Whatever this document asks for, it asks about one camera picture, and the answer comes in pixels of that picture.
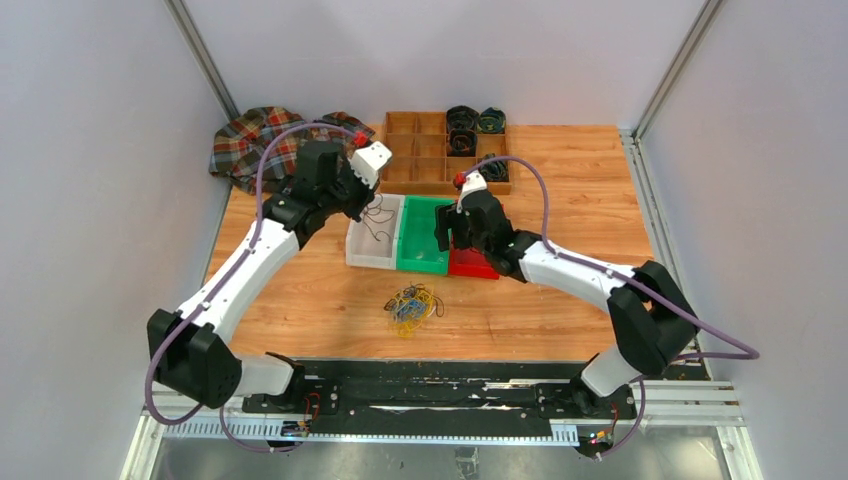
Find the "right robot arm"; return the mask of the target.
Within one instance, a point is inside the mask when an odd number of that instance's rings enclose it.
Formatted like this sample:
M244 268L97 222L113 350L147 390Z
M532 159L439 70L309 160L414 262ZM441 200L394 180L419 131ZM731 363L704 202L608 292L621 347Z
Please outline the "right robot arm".
M657 262L600 263L545 244L540 234L513 228L487 190L438 206L434 215L440 250L471 248L502 277L555 288L609 314L614 346L570 381L572 404L584 416L601 414L621 386L663 373L699 331L679 286Z

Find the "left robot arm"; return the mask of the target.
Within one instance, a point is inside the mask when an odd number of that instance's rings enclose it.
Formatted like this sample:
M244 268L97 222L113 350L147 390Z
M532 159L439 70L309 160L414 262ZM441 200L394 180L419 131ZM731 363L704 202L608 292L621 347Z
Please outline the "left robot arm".
M391 160L379 141L350 156L329 141L301 146L294 173L262 203L239 249L176 311L150 317L150 381L210 409L233 396L263 394L283 413L298 411L307 390L302 367L280 354L237 356L229 342L269 280L331 216L361 219Z

